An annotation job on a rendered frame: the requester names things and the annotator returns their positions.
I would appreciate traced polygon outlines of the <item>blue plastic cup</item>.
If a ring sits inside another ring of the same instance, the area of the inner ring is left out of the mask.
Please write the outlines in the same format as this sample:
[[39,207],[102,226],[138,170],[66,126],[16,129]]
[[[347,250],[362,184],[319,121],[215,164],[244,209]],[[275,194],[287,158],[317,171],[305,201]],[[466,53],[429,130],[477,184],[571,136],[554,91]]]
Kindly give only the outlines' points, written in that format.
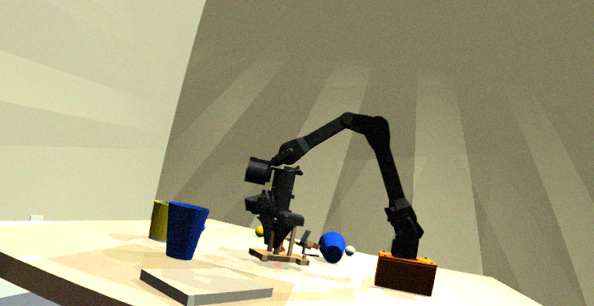
[[202,234],[209,209],[181,202],[169,202],[166,255],[191,260]]
[[344,238],[337,232],[325,233],[318,245],[320,245],[319,251],[323,258],[332,264],[338,263],[342,259],[346,246]]

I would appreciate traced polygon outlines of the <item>white ball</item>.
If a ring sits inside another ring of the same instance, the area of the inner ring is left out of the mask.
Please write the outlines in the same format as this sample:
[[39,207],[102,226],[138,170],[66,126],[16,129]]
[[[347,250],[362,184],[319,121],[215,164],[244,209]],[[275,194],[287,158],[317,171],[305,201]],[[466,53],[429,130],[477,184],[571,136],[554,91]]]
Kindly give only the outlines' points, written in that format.
[[345,249],[345,254],[351,256],[355,253],[355,250],[352,246],[347,246]]

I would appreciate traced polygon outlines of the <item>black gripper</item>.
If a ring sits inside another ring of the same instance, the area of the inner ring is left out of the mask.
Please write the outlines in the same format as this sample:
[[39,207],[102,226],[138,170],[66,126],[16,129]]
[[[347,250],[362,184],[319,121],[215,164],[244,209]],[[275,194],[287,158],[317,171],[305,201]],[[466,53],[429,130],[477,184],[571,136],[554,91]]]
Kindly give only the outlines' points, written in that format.
[[[295,226],[304,226],[304,217],[296,213],[291,213],[292,211],[289,210],[290,200],[295,199],[292,191],[271,187],[271,191],[268,190],[267,194],[269,192],[273,192],[275,207],[271,211],[267,208],[252,214],[259,215],[257,218],[263,225],[264,245],[268,245],[270,237],[268,231],[272,230],[274,231],[273,248],[277,249],[286,235]],[[274,218],[277,219],[275,220]]]

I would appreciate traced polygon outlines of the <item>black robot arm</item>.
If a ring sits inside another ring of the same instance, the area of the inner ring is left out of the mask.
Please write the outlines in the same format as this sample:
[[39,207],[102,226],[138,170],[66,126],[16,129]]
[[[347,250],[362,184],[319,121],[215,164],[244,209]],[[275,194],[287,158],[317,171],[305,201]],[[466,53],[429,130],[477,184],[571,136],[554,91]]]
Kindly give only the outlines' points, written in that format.
[[[371,117],[345,112],[312,133],[285,142],[280,147],[278,154],[270,161],[250,157],[244,181],[265,185],[265,182],[270,182],[272,170],[275,170],[272,187],[293,191],[295,175],[304,174],[299,166],[296,168],[284,166],[284,170],[271,166],[294,164],[310,149],[346,128],[363,134],[375,151],[389,199],[389,207],[384,207],[384,209],[388,216],[388,222],[394,227],[396,234],[392,241],[391,255],[398,259],[418,260],[419,239],[423,236],[423,229],[417,223],[417,215],[403,193],[390,150],[389,123],[382,116]],[[246,197],[245,202],[246,210],[252,213],[267,208],[271,211],[275,207],[273,192],[269,192],[267,195],[266,190],[262,190],[260,195]]]

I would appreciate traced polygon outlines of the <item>yellow cup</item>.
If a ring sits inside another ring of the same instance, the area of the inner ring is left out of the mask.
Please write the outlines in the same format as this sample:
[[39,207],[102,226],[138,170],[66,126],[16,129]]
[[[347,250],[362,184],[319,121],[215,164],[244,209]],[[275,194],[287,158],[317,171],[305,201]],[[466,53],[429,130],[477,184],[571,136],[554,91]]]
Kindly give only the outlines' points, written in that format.
[[154,241],[166,243],[169,202],[154,200],[148,237]]

